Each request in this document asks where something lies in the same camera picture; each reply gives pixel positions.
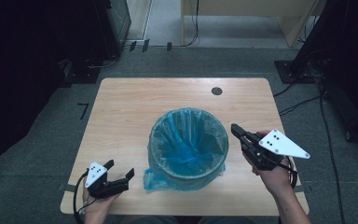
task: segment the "black cable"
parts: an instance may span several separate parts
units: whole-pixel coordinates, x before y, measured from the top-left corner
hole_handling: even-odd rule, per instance
[[[317,21],[318,19],[319,19],[319,16],[315,16],[315,17],[313,18],[312,29],[313,29],[313,27],[315,27],[316,21]]]
[[[336,184],[337,184],[337,197],[338,197],[338,205],[339,205],[339,213],[341,215],[341,221],[342,224],[345,224],[345,217],[344,217],[344,210],[342,208],[342,201],[341,201],[341,187],[339,185],[339,177],[338,177],[338,171],[337,171],[337,166],[336,166],[336,161],[334,159],[334,153],[333,153],[333,147],[332,147],[332,143],[331,143],[331,136],[330,136],[330,130],[328,127],[328,123],[324,114],[324,104],[323,104],[323,97],[321,96],[320,98],[320,106],[321,106],[321,112],[322,112],[322,117],[324,119],[324,127],[326,129],[326,133],[327,133],[327,140],[328,140],[328,149],[330,151],[330,159],[331,159],[331,163],[333,165],[333,170],[334,170],[334,175],[336,178]]]
[[[83,207],[81,207],[81,208],[79,208],[79,209],[77,210],[77,212],[80,213],[80,211],[81,211],[83,208],[86,208],[86,207],[92,205],[93,203],[95,203],[95,201],[97,201],[97,199],[94,199],[94,201],[92,201],[91,203],[84,204]]]
[[[110,65],[112,65],[113,63],[115,63],[117,61],[118,57],[116,57],[111,63],[108,64],[102,64],[102,65],[91,65],[89,66],[89,68],[105,68],[105,67],[109,67]]]
[[[298,103],[298,104],[296,104],[296,105],[290,106],[290,107],[288,107],[288,108],[282,110],[281,112],[279,112],[279,116],[286,115],[286,114],[288,114],[288,113],[294,111],[299,105],[304,105],[304,104],[309,103],[309,102],[311,102],[311,101],[314,101],[314,100],[316,100],[316,99],[318,99],[318,98],[320,98],[320,97],[321,97],[321,95],[315,96],[315,97],[310,98],[310,99],[308,99],[308,100],[305,100],[305,101],[303,101],[303,102],[301,102],[301,103]]]
[[[78,180],[77,183],[75,185],[75,192],[74,192],[74,200],[73,200],[73,205],[74,205],[74,217],[77,223],[79,224],[83,224],[83,220],[80,217],[79,211],[82,209],[80,208],[78,211],[76,209],[76,196],[77,196],[77,191],[80,185],[80,182],[82,181],[82,179],[89,173],[89,169],[87,169],[86,173],[84,173]]]
[[[283,169],[287,170],[289,172],[289,174],[292,176],[292,178],[290,178],[291,179],[290,185],[292,186],[292,189],[294,189],[296,187],[298,174],[297,174],[297,171],[295,171],[292,167],[290,167],[292,163],[289,158],[288,158],[289,166],[285,166],[285,165],[281,164],[280,162],[270,159],[267,156],[262,156],[262,157],[263,157],[263,159],[270,161],[270,162],[276,164],[277,166],[282,167]]]
[[[292,160],[290,160],[290,158],[288,156],[285,156],[285,158],[287,160],[289,160],[289,167],[294,170],[295,168],[294,168],[294,165],[292,163]],[[292,176],[291,175],[289,175],[289,180],[290,180],[290,183],[292,183]]]
[[[200,9],[200,0],[197,0],[196,21],[194,21],[194,18],[191,17],[193,20],[193,24],[196,27],[196,33],[194,34],[193,39],[190,41],[190,43],[188,43],[186,45],[181,45],[181,47],[188,47],[188,46],[194,44],[197,39],[200,39],[199,38],[199,9]]]
[[[304,26],[304,41],[307,41],[307,25]]]
[[[297,76],[297,77],[295,78],[295,80],[293,80],[293,81],[289,84],[289,86],[287,86],[283,91],[280,91],[280,92],[278,92],[278,93],[273,94],[273,97],[277,97],[277,96],[279,96],[279,95],[281,95],[281,94],[287,92],[293,85],[295,85],[298,81],[300,81],[301,79],[304,79],[304,78],[306,78],[306,77],[299,77],[299,76]]]

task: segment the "black stand base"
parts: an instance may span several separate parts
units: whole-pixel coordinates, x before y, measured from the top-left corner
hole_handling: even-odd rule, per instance
[[[98,75],[100,75],[101,68],[89,68],[83,73],[75,73],[71,68],[69,73],[65,77],[65,83],[71,84],[95,84],[97,82]]]
[[[313,76],[307,70],[301,71],[301,74],[294,76],[290,71],[292,61],[275,61],[275,66],[278,74],[281,77],[282,83],[315,83]]]
[[[98,62],[93,62],[95,64],[103,64],[102,60],[98,60]],[[98,66],[90,68],[89,66],[93,66],[90,62],[88,64],[81,64],[77,67],[74,67],[74,64],[69,62],[63,68],[63,72],[65,73],[65,80],[61,84],[62,88],[70,88],[72,84],[95,84],[98,79],[98,75],[100,75],[101,68]]]

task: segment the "wastebasket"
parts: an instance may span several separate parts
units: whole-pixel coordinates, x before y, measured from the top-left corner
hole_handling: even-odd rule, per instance
[[[144,188],[196,190],[225,171],[228,137],[221,122],[197,108],[159,118],[150,135]]]

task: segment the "wooden table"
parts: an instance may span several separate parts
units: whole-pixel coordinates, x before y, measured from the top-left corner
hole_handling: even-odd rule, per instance
[[[208,0],[199,1],[199,16],[276,17],[289,47],[293,47],[311,15],[321,13],[325,0]],[[195,16],[198,0],[181,0],[181,44],[185,16]]]
[[[213,95],[219,87],[221,95]],[[196,107],[212,113],[225,126],[230,144],[226,171],[197,191],[145,191],[147,143],[156,120],[166,112]],[[69,185],[75,185],[92,161],[113,159],[108,180],[133,167],[130,190],[115,201],[110,213],[118,215],[277,216],[273,198],[241,155],[240,141],[231,123],[245,130],[277,128],[283,132],[269,83],[264,78],[106,78],[99,89],[78,151]],[[78,192],[77,207],[82,205]],[[296,194],[309,211],[303,192]],[[64,193],[61,210],[73,213],[73,193]]]

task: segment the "forearm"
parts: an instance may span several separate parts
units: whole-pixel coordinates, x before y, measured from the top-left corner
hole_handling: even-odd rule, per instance
[[[282,224],[310,223],[293,189],[286,188],[278,193],[272,193],[272,196],[278,206]]]
[[[106,219],[105,213],[91,212],[86,213],[84,223],[85,224],[103,224]]]

